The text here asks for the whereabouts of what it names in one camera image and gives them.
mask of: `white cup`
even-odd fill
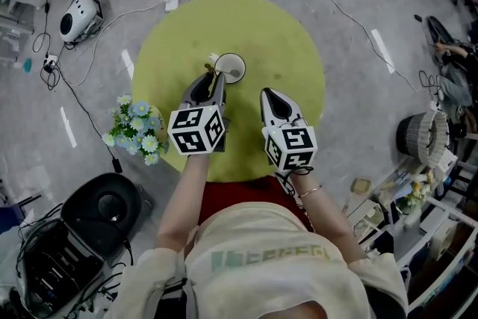
[[[211,53],[209,60],[216,71],[224,73],[228,84],[237,83],[246,73],[246,63],[241,56],[235,53],[225,53],[221,56]]]

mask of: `bracelet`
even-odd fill
[[[304,198],[305,196],[308,196],[309,194],[312,194],[314,193],[315,191],[319,191],[320,189],[322,189],[322,184],[320,184],[319,186],[317,186],[316,188],[313,188],[309,191],[306,191],[304,194],[300,195],[299,198],[302,199]]]

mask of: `beige shirt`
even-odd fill
[[[145,252],[127,267],[110,318],[141,318],[151,291],[176,273],[181,256]],[[370,318],[364,284],[408,311],[406,291],[392,254],[349,265],[325,238],[310,233],[286,208],[245,202],[204,222],[185,259],[199,318],[256,319],[315,301],[328,318]]]

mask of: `gray floor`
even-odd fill
[[[61,48],[58,26],[72,0],[51,0],[48,31],[52,34],[51,53]],[[158,0],[100,0],[106,20],[119,13],[154,4]],[[317,44],[326,77],[325,111],[316,128],[319,152],[315,174],[336,201],[343,205],[355,177],[366,177],[373,185],[382,181],[402,159],[394,145],[401,119],[425,111],[430,98],[413,93],[405,80],[390,74],[373,53],[363,30],[342,15],[330,0],[270,0],[297,18]],[[414,14],[438,17],[458,39],[465,39],[471,17],[463,6],[450,0],[336,0],[368,31],[377,29],[395,67],[414,86],[419,87],[418,70],[435,74],[430,48],[422,26]],[[134,61],[151,28],[161,21],[164,9],[158,7],[118,21],[100,40],[87,80],[75,90],[91,111],[101,131],[110,126],[108,110],[116,97],[128,93],[131,80],[125,71],[121,51],[127,49]],[[37,11],[34,24],[43,30],[45,14]],[[37,216],[46,208],[67,198],[76,188],[100,173],[112,171],[106,148],[96,136],[84,112],[61,82],[48,91],[39,78],[43,55],[31,51],[30,38],[19,61],[32,58],[33,69],[25,73],[15,66],[0,67],[0,176],[17,198],[42,191],[45,197],[34,204]],[[71,82],[80,81],[92,54],[92,42],[64,52],[61,64]],[[60,107],[78,145],[73,149],[66,135]],[[139,255],[150,247],[154,225],[178,180],[178,173],[167,163],[143,165],[115,151],[124,174],[141,183],[156,199],[153,220],[135,238],[133,250]]]

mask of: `red skirt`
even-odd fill
[[[202,198],[199,225],[218,211],[242,202],[271,202],[284,206],[300,219],[308,231],[314,231],[294,197],[286,194],[272,176],[248,182],[207,182]]]

